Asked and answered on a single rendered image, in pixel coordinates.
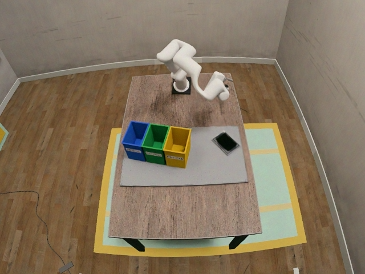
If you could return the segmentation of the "yellow recycle bin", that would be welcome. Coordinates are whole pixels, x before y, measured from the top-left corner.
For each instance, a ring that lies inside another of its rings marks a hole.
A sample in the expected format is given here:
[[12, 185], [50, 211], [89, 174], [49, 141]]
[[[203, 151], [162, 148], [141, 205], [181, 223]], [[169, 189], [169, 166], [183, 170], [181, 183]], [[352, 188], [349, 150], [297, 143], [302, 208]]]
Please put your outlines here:
[[167, 166], [186, 168], [191, 129], [170, 126], [163, 151]]

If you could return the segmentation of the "green bin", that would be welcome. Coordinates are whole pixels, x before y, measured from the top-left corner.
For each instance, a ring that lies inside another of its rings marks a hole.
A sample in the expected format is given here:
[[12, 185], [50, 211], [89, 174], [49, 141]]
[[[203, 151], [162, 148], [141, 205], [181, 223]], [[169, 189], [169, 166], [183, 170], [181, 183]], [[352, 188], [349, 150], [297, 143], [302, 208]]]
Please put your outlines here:
[[165, 153], [163, 151], [170, 126], [149, 124], [147, 133], [141, 147], [143, 147], [147, 162], [165, 165]]

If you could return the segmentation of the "blue open-top bin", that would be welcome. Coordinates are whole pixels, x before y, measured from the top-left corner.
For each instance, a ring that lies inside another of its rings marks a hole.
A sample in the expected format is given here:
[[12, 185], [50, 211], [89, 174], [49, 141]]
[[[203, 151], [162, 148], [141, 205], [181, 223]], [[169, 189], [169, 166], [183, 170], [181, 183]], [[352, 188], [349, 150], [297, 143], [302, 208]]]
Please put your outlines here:
[[[131, 121], [121, 142], [129, 159], [146, 161], [141, 147], [150, 123]], [[127, 144], [127, 145], [126, 145]]]

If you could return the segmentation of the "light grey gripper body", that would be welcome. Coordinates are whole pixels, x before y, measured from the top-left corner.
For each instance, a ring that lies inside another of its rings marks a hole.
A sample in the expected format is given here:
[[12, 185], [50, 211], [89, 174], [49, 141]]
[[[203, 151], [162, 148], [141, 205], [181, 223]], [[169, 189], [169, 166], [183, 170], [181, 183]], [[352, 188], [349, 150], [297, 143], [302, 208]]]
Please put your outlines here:
[[220, 72], [214, 72], [214, 74], [212, 75], [212, 77], [211, 77], [211, 79], [210, 79], [210, 81], [209, 81], [209, 83], [207, 84], [207, 86], [206, 86], [206, 88], [209, 86], [209, 84], [214, 80], [214, 79], [216, 79], [216, 78], [218, 78], [218, 79], [220, 79], [220, 80], [222, 80], [222, 82], [223, 82], [223, 80], [224, 80], [224, 78], [225, 78], [225, 76], [222, 74], [222, 73], [220, 73]]

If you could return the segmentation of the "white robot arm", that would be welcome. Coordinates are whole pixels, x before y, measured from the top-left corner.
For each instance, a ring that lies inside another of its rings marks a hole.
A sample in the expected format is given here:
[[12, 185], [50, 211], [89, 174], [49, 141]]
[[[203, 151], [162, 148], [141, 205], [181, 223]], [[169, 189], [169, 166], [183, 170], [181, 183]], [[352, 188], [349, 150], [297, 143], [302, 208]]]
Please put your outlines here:
[[[186, 79], [188, 74], [192, 78], [195, 90], [206, 100], [212, 101], [217, 97], [221, 101], [227, 100], [229, 97], [228, 85], [216, 78], [203, 91], [198, 85], [198, 76], [201, 66], [197, 64], [192, 57], [196, 50], [191, 45], [174, 39], [162, 52], [157, 54], [157, 59], [163, 62], [171, 73], [171, 77], [175, 80], [174, 88], [178, 92], [184, 92], [189, 88], [189, 82]], [[173, 73], [174, 72], [174, 73]], [[187, 83], [186, 83], [187, 81]]]

